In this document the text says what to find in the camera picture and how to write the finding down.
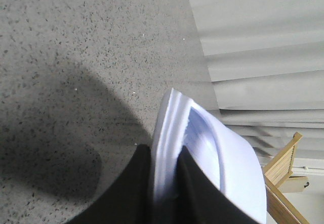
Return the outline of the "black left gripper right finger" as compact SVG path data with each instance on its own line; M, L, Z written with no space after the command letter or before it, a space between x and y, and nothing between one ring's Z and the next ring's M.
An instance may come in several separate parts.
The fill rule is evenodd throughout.
M177 161L177 223L262 223L262 171L251 148L184 146Z

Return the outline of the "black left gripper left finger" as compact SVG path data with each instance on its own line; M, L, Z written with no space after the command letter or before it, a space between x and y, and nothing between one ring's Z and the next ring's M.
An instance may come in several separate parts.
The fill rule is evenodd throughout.
M150 148L138 145L114 183L68 223L147 223Z

